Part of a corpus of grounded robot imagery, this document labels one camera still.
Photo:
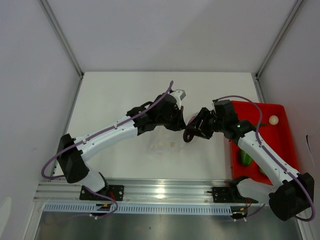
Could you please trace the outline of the green chili pepper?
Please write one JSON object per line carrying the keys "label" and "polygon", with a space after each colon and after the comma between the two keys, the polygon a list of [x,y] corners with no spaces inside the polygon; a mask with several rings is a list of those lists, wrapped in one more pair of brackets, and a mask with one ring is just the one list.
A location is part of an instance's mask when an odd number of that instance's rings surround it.
{"label": "green chili pepper", "polygon": [[255,129],[260,129],[261,127],[266,127],[268,125],[268,123],[262,122],[260,124],[256,124],[254,127]]}

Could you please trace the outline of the green bell pepper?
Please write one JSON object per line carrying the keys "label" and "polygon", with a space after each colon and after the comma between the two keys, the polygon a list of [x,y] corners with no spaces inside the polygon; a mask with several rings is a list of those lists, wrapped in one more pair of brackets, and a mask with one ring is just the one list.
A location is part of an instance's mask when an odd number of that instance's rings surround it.
{"label": "green bell pepper", "polygon": [[248,167],[252,164],[253,159],[244,151],[240,150],[240,163],[242,166]]}

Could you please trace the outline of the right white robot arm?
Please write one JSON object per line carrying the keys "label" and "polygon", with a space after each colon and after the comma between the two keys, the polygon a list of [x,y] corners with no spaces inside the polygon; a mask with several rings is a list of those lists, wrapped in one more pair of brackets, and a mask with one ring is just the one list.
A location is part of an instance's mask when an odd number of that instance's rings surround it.
{"label": "right white robot arm", "polygon": [[271,181],[268,185],[244,178],[228,189],[229,198],[234,202],[250,198],[266,204],[282,221],[292,217],[304,221],[298,215],[311,209],[311,216],[306,221],[312,221],[316,216],[314,178],[307,172],[301,174],[286,163],[261,137],[259,125],[240,120],[232,101],[218,98],[213,101],[213,106],[213,110],[203,107],[187,124],[184,141],[188,143],[195,136],[210,139],[214,133],[222,133],[247,153]]}

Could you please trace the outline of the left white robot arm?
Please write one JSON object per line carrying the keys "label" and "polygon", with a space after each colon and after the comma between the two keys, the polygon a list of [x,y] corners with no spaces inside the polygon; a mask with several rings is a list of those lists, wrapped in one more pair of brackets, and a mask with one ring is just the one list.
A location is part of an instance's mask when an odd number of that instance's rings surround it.
{"label": "left white robot arm", "polygon": [[107,147],[153,131],[158,126],[173,132],[185,129],[182,106],[185,96],[183,90],[174,90],[159,95],[154,102],[132,108],[105,129],[76,138],[63,135],[58,145],[57,161],[67,183],[85,186],[97,200],[105,199],[109,193],[107,181],[100,172],[92,170],[87,161]]}

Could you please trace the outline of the clear dotted zip bag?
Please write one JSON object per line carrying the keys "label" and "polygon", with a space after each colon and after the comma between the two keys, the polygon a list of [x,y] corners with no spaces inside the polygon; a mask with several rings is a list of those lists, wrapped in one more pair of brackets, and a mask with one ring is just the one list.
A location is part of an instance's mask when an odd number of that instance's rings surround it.
{"label": "clear dotted zip bag", "polygon": [[163,155],[165,153],[178,153],[187,143],[183,139],[185,130],[171,131],[164,126],[157,126],[148,139],[146,151],[148,154]]}

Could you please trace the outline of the purple toy eggplant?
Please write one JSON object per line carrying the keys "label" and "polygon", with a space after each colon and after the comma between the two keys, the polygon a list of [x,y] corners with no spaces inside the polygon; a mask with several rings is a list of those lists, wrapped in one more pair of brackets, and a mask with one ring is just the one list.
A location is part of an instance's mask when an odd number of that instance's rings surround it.
{"label": "purple toy eggplant", "polygon": [[[196,115],[192,115],[187,124],[190,124],[195,118],[196,118]],[[194,135],[192,135],[185,129],[183,132],[182,138],[185,143],[190,143],[193,140]]]}

